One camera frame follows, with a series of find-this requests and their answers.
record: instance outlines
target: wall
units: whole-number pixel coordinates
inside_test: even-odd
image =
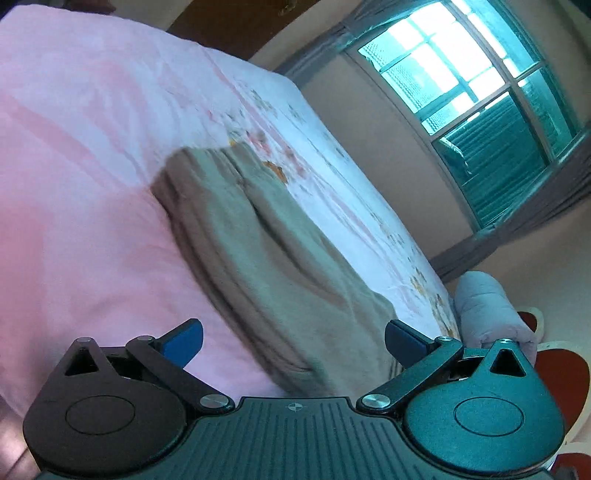
[[[167,30],[191,0],[111,0],[115,15]]]

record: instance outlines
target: window pane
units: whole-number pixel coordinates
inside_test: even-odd
[[[435,35],[433,41],[466,80],[472,80],[491,66],[491,61],[458,22]]]
[[[417,24],[425,35],[433,35],[446,25],[456,21],[456,17],[440,3],[423,7],[413,13],[410,19]]]
[[[544,127],[544,133],[558,155],[573,139],[569,125],[561,111],[562,102],[554,96],[549,75],[545,69],[537,70],[519,83]]]
[[[530,47],[529,39],[503,10],[497,11],[489,2],[465,0],[471,7],[470,21],[502,59],[512,60],[517,77],[540,60]]]
[[[479,113],[433,146],[485,226],[526,194],[545,164],[510,95]]]
[[[430,135],[445,127],[449,122],[455,120],[461,114],[466,112],[474,102],[470,100],[467,93],[462,93],[454,98],[445,107],[434,113],[423,122],[423,126]]]
[[[479,100],[484,100],[491,93],[496,92],[505,84],[496,69],[488,69],[472,80],[468,85]]]
[[[428,45],[417,48],[382,76],[413,113],[457,85],[456,78]]]
[[[407,50],[416,47],[424,40],[423,36],[416,30],[416,28],[408,23],[408,20],[401,20],[395,25],[392,25],[392,27],[388,29],[388,33]]]
[[[389,31],[382,33],[359,49],[359,53],[373,63],[376,70],[381,70],[406,51],[407,49]]]

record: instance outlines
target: bed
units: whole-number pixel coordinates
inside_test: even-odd
[[[247,142],[374,291],[459,337],[404,225],[286,78],[128,20],[31,5],[0,22],[0,394],[23,415],[72,340],[122,345],[190,317],[187,370],[278,396],[192,279],[150,193],[183,146]]]

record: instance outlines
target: light blue pillow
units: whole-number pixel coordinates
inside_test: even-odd
[[[456,287],[454,305],[465,346],[490,348],[496,340],[509,338],[519,343],[532,365],[535,363],[535,334],[521,320],[494,277],[477,271],[464,273]]]

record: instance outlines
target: metal screw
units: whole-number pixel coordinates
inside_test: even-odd
[[[230,399],[225,395],[211,394],[201,397],[199,403],[202,405],[202,407],[209,408],[211,410],[217,410],[228,405],[230,403]]]
[[[390,405],[390,402],[390,399],[386,395],[381,395],[379,393],[372,393],[370,395],[364,396],[361,399],[361,403],[363,405],[374,410],[386,408],[388,405]]]

